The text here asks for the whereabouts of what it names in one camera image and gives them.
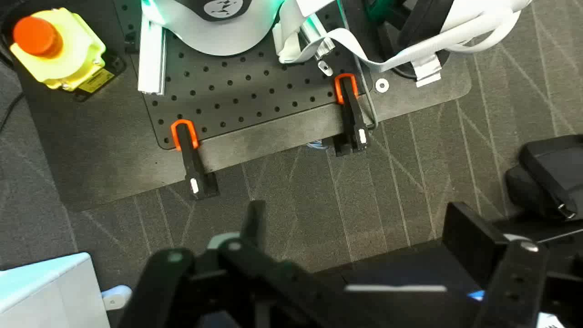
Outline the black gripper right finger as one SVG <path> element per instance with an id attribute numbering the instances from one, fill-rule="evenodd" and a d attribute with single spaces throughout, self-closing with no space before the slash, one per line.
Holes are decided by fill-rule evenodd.
<path id="1" fill-rule="evenodd" d="M 485 289 L 473 328 L 536 328 L 549 251 L 531 238 L 509 240 L 471 205 L 447 205 L 444 243 Z"/>

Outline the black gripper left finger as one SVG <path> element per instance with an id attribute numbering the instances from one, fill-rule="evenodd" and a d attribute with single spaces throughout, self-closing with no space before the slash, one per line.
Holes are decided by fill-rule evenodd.
<path id="1" fill-rule="evenodd" d="M 167 247 L 152 254 L 119 328 L 201 328 L 225 314 L 240 328 L 301 328 L 303 269 L 263 249 L 267 203 L 252 200 L 236 232 L 216 234 L 196 254 Z"/>

